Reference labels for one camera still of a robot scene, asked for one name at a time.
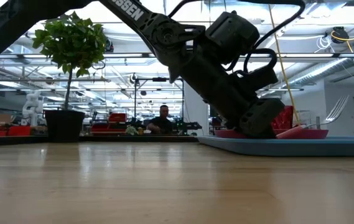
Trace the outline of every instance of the blue tray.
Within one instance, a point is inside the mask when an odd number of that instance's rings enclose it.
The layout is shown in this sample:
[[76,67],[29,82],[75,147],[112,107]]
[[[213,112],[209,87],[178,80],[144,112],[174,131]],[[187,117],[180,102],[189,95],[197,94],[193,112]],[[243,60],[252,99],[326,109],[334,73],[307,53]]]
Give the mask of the blue tray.
[[319,140],[197,138],[208,146],[252,156],[354,156],[354,137]]

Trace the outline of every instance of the white robot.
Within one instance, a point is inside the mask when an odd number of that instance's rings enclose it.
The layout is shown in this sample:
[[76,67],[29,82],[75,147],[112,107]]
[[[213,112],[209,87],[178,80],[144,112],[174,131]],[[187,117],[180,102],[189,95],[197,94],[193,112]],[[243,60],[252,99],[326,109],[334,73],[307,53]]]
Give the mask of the white robot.
[[22,109],[23,119],[21,125],[27,126],[30,123],[30,126],[37,126],[37,114],[43,111],[42,101],[39,101],[40,94],[39,90],[34,90],[27,94],[27,101]]

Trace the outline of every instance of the man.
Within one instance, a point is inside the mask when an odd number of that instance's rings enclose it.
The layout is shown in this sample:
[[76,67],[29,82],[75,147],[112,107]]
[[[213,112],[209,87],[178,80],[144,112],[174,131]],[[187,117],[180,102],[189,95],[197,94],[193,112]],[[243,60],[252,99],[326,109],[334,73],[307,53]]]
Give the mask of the man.
[[147,129],[152,131],[152,134],[171,134],[172,123],[167,119],[169,115],[169,107],[162,105],[160,107],[160,116],[151,119],[147,125]]

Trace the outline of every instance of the black shirt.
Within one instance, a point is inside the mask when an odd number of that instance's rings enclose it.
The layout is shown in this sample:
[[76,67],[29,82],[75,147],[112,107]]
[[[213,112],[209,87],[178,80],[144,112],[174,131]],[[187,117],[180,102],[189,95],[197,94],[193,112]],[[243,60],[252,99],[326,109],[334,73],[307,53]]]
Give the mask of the black shirt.
[[171,134],[172,133],[172,123],[167,118],[162,119],[161,117],[155,117],[151,119],[149,124],[154,124],[161,129],[160,134]]

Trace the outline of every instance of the tree trunk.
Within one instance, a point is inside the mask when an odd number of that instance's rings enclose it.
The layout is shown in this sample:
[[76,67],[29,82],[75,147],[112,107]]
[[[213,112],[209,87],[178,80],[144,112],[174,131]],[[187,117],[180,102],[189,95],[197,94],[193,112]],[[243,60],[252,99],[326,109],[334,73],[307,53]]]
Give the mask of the tree trunk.
[[66,91],[66,97],[65,97],[64,110],[68,110],[68,108],[69,108],[69,94],[70,94],[70,85],[72,84],[72,76],[73,76],[73,68],[70,68],[69,80],[67,82],[67,91]]

